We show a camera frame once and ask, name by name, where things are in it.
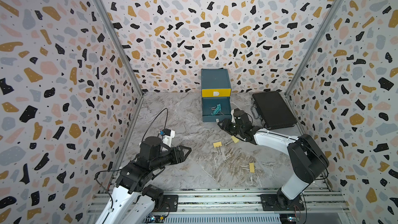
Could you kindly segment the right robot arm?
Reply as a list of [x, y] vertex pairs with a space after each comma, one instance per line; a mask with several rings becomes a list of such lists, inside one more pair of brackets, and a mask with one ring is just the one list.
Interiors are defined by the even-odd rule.
[[290, 205], [329, 167], [325, 154], [310, 135], [285, 136], [252, 125], [248, 114], [238, 108], [233, 111], [231, 119], [219, 121], [218, 126], [240, 141], [265, 146], [289, 156], [293, 173], [276, 194], [283, 208]]

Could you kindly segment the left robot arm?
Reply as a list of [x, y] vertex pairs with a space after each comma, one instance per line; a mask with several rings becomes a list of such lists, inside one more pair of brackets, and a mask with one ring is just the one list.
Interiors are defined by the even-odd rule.
[[97, 224], [140, 224], [156, 209], [164, 206], [164, 191], [148, 184], [154, 171], [185, 162], [192, 148], [170, 147], [156, 136], [145, 138], [136, 159], [120, 169], [115, 187]]

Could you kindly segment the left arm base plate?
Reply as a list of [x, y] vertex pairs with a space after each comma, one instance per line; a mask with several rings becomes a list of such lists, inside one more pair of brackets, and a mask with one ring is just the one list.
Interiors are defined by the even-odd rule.
[[178, 210], [178, 195], [163, 195], [155, 200], [153, 212], [173, 213]]

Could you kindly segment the teal drawer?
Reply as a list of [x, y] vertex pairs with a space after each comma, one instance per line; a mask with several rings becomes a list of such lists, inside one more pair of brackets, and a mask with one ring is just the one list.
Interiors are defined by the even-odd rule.
[[203, 122], [220, 122], [231, 119], [230, 97], [203, 97], [202, 120]]

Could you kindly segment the yellow top drawer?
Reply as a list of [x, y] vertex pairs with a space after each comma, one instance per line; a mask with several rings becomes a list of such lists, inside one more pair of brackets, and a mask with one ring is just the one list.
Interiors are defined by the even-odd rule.
[[230, 97], [232, 90], [228, 89], [203, 89], [202, 97]]

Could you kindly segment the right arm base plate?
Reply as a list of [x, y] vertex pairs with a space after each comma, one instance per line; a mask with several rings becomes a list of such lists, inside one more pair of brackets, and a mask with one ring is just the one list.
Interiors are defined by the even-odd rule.
[[285, 198], [284, 195], [277, 194], [262, 194], [260, 196], [260, 202], [263, 211], [304, 211], [304, 201], [300, 196], [290, 200]]

